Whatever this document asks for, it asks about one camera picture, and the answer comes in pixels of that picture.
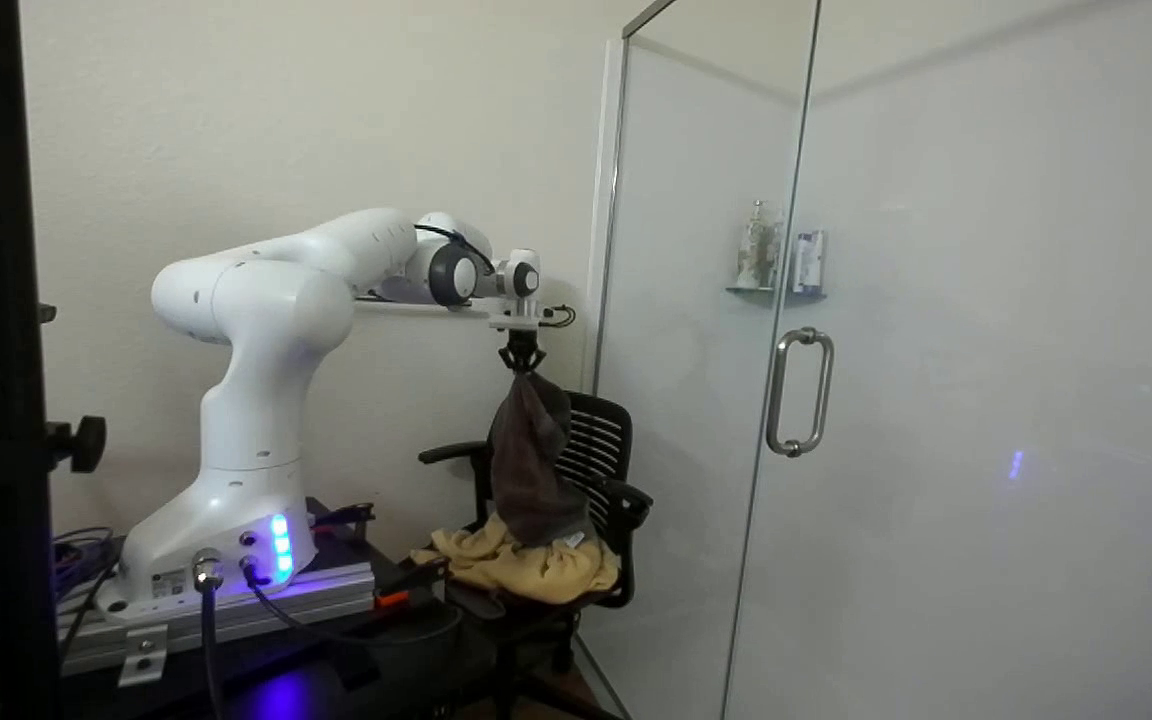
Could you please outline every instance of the office chair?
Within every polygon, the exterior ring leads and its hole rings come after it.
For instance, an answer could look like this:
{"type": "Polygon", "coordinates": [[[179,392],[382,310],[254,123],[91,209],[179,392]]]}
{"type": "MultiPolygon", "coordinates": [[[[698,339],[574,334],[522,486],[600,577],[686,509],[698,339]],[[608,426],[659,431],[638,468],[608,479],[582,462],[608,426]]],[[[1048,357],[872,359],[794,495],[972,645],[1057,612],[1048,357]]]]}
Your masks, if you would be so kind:
{"type": "MultiPolygon", "coordinates": [[[[615,720],[613,714],[574,697],[569,687],[546,680],[536,668],[548,664],[558,674],[574,668],[575,618],[587,603],[624,610],[631,599],[631,533],[645,526],[651,495],[624,486],[631,420],[620,405],[600,397],[569,392],[574,426],[569,444],[561,450],[558,477],[586,491],[587,521],[600,542],[620,558],[620,577],[608,591],[587,591],[574,603],[536,603],[525,595],[490,595],[469,583],[449,583],[449,603],[461,603],[492,640],[496,668],[469,683],[469,694],[454,697],[454,707],[465,707],[481,697],[496,699],[496,720],[514,715],[516,697],[540,699],[548,707],[586,715],[586,720],[615,720]]],[[[449,444],[419,451],[419,465],[469,462],[478,479],[478,521],[490,521],[492,502],[492,440],[481,444],[449,444]]]]}

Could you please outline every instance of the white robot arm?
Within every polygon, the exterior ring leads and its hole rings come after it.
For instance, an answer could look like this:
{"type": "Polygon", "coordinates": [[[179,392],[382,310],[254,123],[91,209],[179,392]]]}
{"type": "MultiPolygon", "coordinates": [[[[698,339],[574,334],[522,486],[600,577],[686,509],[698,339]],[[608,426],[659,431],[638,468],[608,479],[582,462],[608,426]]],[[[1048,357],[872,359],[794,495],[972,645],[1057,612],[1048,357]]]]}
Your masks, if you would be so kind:
{"type": "Polygon", "coordinates": [[[439,305],[465,305],[485,280],[514,326],[531,326],[540,273],[530,254],[485,256],[446,214],[354,214],[320,228],[168,266],[153,310],[179,334],[233,348],[225,381],[202,405],[202,477],[129,533],[103,610],[155,618],[192,603],[192,563],[219,558],[225,577],[257,568],[287,583],[313,558],[302,488],[302,415],[320,359],[350,335],[356,302],[384,275],[407,275],[439,305]]]}

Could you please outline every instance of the chair armrest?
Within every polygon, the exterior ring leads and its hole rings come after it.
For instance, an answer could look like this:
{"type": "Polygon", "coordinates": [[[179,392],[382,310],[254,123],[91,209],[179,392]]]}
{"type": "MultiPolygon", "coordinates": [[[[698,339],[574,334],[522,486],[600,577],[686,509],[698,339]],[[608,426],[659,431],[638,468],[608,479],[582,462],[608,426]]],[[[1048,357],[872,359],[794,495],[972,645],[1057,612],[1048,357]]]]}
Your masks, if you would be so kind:
{"type": "Polygon", "coordinates": [[[485,451],[490,451],[490,444],[478,440],[478,444],[446,444],[446,450],[427,450],[427,451],[419,451],[417,462],[419,462],[419,465],[446,465],[446,462],[458,462],[458,457],[478,462],[478,457],[485,457],[485,451]]]}
{"type": "Polygon", "coordinates": [[[624,486],[624,479],[587,479],[593,488],[600,488],[613,502],[613,526],[620,526],[624,533],[638,533],[649,521],[651,495],[624,486]]]}

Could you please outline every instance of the black metal frame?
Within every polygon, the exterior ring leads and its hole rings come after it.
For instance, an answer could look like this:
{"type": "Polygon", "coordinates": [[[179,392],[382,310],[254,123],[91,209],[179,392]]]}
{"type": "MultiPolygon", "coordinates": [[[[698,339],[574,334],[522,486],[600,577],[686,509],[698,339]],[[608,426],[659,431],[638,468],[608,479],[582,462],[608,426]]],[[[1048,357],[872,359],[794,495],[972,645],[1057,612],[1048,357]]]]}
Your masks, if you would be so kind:
{"type": "Polygon", "coordinates": [[[0,0],[0,715],[58,715],[58,683],[20,5],[0,0]]]}

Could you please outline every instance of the door handle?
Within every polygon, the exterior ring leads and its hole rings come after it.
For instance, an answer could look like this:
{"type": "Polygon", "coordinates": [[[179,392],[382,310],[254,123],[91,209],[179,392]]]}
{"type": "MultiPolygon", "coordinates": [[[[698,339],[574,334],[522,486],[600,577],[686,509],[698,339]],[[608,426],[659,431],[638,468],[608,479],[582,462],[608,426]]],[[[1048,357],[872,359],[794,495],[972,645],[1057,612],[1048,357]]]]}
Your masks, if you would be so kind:
{"type": "Polygon", "coordinates": [[[803,457],[826,440],[829,420],[829,387],[833,387],[833,339],[818,329],[794,329],[775,339],[774,357],[774,387],[770,387],[770,450],[780,457],[803,457]],[[813,438],[808,440],[786,440],[780,438],[780,405],[786,405],[786,359],[794,346],[819,346],[819,375],[818,375],[818,411],[813,411],[813,438]]]}

